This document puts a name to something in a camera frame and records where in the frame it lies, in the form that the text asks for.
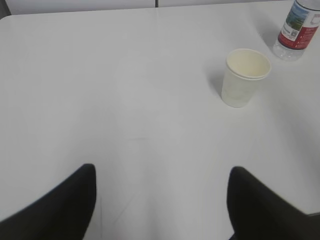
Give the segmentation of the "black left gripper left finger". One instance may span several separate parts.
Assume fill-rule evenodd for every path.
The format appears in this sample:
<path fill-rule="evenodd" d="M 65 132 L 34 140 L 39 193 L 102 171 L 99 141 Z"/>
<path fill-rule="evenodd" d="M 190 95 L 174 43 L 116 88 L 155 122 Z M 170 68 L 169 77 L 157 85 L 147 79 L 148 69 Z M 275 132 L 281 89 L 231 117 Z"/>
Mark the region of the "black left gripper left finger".
<path fill-rule="evenodd" d="M 96 205 L 96 168 L 83 164 L 43 197 L 0 222 L 2 240 L 82 240 Z"/>

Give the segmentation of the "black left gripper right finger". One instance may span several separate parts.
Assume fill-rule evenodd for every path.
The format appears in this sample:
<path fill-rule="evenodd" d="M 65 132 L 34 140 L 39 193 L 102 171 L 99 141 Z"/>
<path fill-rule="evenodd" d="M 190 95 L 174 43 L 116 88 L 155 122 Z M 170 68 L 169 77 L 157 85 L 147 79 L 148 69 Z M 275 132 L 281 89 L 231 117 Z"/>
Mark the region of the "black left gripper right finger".
<path fill-rule="evenodd" d="M 241 166 L 231 169 L 226 195 L 232 240 L 318 240 L 319 213 L 306 214 Z"/>

